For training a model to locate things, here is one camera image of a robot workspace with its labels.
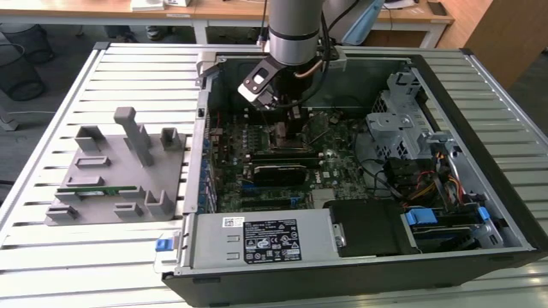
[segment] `barcode sticker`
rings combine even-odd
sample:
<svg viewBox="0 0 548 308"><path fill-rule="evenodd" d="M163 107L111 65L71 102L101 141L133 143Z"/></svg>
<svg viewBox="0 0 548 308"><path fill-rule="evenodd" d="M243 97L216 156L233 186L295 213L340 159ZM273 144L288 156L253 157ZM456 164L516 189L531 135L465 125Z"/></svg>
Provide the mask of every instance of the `barcode sticker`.
<svg viewBox="0 0 548 308"><path fill-rule="evenodd" d="M223 228L243 227L245 217L223 217Z"/></svg>

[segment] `floor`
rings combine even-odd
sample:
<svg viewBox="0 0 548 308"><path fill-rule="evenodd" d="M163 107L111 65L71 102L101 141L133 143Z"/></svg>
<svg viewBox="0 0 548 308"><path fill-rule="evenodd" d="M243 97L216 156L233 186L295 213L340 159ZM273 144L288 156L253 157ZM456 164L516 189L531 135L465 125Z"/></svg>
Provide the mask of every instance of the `floor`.
<svg viewBox="0 0 548 308"><path fill-rule="evenodd" d="M9 112L56 111L92 46L97 41L109 40L101 26L84 26L81 37L76 36L80 26L49 25L44 28L48 31L49 44L56 51L56 59L36 67L48 91L39 98L27 102L11 101L0 92L0 105ZM132 26L132 31L139 42L152 42L147 39L144 27ZM213 44L253 44L253 35L256 34L245 28L217 28L209 32L208 40ZM176 28L175 34L169 35L161 42L195 43L192 29L189 27ZM548 122L543 119L548 112L547 84L548 55L541 55L519 82L512 86L509 93L545 133L548 133ZM52 114L13 114L20 123L19 130L16 132L0 130L0 180L17 178L52 116ZM5 198L8 190L9 186L0 185L0 201Z"/></svg>

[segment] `warning label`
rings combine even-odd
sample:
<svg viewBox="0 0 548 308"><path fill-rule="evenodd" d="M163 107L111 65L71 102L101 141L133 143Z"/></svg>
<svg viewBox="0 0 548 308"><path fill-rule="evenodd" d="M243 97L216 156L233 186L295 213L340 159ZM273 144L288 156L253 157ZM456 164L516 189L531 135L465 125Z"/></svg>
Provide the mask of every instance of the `warning label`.
<svg viewBox="0 0 548 308"><path fill-rule="evenodd" d="M248 264L301 260L296 219L247 221L243 238Z"/></svg>

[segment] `blue latch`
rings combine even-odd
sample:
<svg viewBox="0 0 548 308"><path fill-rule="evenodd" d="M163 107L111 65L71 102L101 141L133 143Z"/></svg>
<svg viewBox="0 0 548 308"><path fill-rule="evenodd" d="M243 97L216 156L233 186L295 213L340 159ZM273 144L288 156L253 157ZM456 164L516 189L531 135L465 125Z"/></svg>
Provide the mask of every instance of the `blue latch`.
<svg viewBox="0 0 548 308"><path fill-rule="evenodd" d="M411 226L425 223L437 223L437 218L432 209L412 209L405 213L405 218Z"/></svg>
<svg viewBox="0 0 548 308"><path fill-rule="evenodd" d="M483 221L488 221L491 218L489 212L487 211L485 207L479 207L477 212L480 213Z"/></svg>
<svg viewBox="0 0 548 308"><path fill-rule="evenodd" d="M173 239L156 240L156 252L168 252L173 250Z"/></svg>
<svg viewBox="0 0 548 308"><path fill-rule="evenodd" d="M292 208L296 207L296 206L297 206L297 202L299 202L299 200L300 200L300 197L291 197L289 200L291 200L291 207L292 207Z"/></svg>

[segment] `white box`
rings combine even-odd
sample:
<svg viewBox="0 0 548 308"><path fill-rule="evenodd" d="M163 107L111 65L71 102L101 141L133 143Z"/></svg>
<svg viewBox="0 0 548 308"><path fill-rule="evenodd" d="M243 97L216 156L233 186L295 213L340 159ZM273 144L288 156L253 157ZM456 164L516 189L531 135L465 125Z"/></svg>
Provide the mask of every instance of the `white box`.
<svg viewBox="0 0 548 308"><path fill-rule="evenodd" d="M131 0L131 11L157 11L164 9L161 0Z"/></svg>
<svg viewBox="0 0 548 308"><path fill-rule="evenodd" d="M188 6L192 2L192 0L164 0L167 5L173 5L173 6Z"/></svg>

